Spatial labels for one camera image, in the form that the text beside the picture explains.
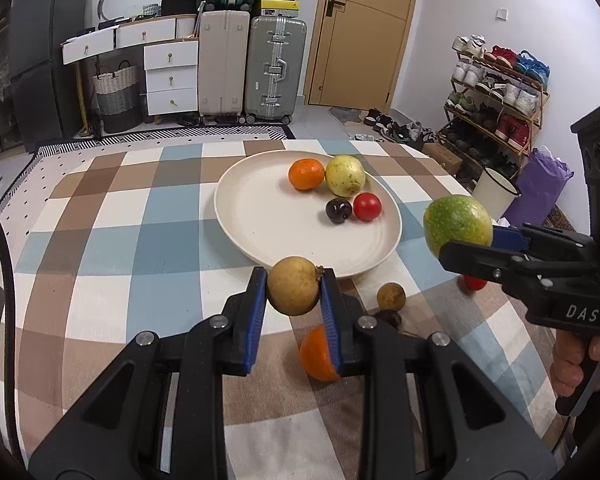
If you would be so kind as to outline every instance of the wooden door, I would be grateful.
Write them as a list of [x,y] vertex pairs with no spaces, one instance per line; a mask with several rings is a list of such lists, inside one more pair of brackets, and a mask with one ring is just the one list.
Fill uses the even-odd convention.
[[309,103],[388,107],[411,0],[326,0]]

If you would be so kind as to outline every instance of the white drawer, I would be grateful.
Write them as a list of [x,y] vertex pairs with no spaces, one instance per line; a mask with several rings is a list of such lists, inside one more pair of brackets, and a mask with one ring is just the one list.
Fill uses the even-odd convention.
[[149,115],[193,112],[198,110],[198,89],[185,88],[182,90],[147,92],[146,102]]
[[171,41],[144,48],[144,69],[198,64],[197,41]]
[[84,59],[85,57],[110,52],[113,50],[113,35],[115,31],[116,29],[113,27],[104,28],[103,30],[90,32],[69,43],[65,43],[62,46],[62,62],[68,64],[79,59]]
[[116,48],[173,40],[176,36],[176,19],[164,18],[120,25],[116,33]]
[[146,71],[146,91],[181,90],[198,87],[198,66],[156,68]]

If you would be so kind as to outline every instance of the tangerine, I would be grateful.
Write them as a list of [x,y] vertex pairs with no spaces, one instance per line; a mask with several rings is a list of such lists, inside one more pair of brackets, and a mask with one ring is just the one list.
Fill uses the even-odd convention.
[[301,158],[291,165],[288,177],[298,191],[308,191],[324,180],[324,166],[314,158]]
[[311,377],[323,383],[340,379],[331,364],[324,325],[315,327],[300,344],[300,364]]

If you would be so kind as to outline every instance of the metal screw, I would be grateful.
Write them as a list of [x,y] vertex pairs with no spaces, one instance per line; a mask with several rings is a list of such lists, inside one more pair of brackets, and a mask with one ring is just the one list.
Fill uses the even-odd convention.
[[358,324],[360,328],[375,328],[378,321],[373,316],[360,316],[358,318]]
[[222,314],[218,314],[217,316],[211,316],[209,319],[209,325],[213,328],[224,328],[229,324],[229,319],[227,316],[223,316]]
[[140,346],[147,346],[154,342],[155,335],[153,332],[141,332],[136,336],[136,343]]
[[435,346],[449,346],[451,338],[444,332],[436,332],[431,336],[431,340]]

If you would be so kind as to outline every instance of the human hand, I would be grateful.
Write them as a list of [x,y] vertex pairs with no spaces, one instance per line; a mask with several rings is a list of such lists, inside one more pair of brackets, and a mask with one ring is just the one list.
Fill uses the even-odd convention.
[[[582,382],[584,374],[580,368],[584,360],[586,345],[582,339],[571,332],[557,330],[555,333],[554,362],[549,370],[549,378],[554,392],[561,397],[571,397],[576,387]],[[600,361],[600,337],[591,339],[588,347],[589,356]]]

